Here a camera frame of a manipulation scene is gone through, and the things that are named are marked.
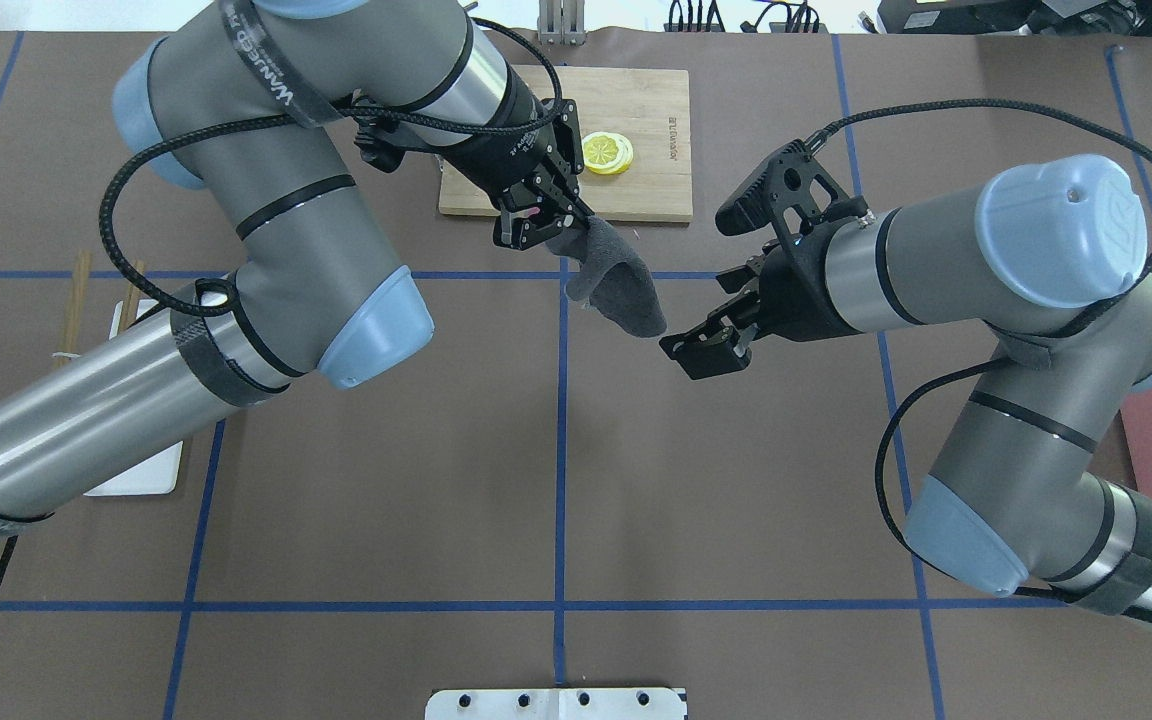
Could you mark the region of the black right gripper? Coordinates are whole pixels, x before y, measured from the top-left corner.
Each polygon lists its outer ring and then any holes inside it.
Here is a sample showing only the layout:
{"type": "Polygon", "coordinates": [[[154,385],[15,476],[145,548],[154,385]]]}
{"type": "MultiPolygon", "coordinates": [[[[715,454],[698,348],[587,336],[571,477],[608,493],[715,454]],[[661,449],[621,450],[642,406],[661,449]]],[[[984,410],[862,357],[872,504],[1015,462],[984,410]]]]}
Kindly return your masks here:
{"type": "Polygon", "coordinates": [[[776,240],[741,266],[717,274],[730,300],[690,331],[658,344],[691,381],[741,372],[750,344],[761,338],[832,340],[861,334],[838,313],[826,283],[826,253],[838,225],[819,225],[805,236],[776,240]]]}

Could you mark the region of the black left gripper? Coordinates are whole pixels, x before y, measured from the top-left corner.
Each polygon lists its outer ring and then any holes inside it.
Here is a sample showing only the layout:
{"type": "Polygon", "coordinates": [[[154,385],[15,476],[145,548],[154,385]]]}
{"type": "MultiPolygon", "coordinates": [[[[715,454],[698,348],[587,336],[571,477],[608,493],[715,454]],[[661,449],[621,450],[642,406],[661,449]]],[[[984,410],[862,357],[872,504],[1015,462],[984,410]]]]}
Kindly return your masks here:
{"type": "Polygon", "coordinates": [[[589,227],[582,199],[579,105],[554,97],[511,97],[503,122],[550,118],[515,135],[475,135],[442,156],[438,209],[450,217],[495,217],[492,242],[525,251],[571,228],[589,227]]]}

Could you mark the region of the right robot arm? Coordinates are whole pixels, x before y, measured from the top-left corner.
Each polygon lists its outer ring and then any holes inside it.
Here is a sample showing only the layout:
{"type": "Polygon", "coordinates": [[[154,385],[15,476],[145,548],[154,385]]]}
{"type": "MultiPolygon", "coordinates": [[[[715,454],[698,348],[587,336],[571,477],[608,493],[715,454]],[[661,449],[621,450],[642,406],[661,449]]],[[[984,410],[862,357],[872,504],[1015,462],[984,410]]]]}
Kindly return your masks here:
{"type": "Polygon", "coordinates": [[[1089,473],[1126,397],[1152,388],[1152,270],[1132,182],[1102,156],[996,174],[876,214],[804,151],[768,156],[717,211],[774,238],[719,273],[730,295],[660,341],[695,381],[751,343],[984,323],[990,361],[893,530],[946,577],[1152,626],[1152,500],[1089,473]]]}

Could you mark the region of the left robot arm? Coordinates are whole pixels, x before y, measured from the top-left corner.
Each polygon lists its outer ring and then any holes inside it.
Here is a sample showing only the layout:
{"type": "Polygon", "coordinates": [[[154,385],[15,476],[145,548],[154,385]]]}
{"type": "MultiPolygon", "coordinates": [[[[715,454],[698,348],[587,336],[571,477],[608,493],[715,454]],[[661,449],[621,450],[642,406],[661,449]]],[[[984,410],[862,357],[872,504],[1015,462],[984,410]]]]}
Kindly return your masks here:
{"type": "Polygon", "coordinates": [[[364,126],[376,167],[450,164],[495,205],[499,247],[585,223],[561,88],[535,94],[498,29],[456,1],[214,1],[147,47],[111,96],[129,156],[94,225],[156,310],[0,400],[0,550],[302,376],[357,386],[433,338],[333,126],[364,126]],[[143,173],[207,195],[229,266],[175,290],[134,270],[116,214],[143,173]]]}

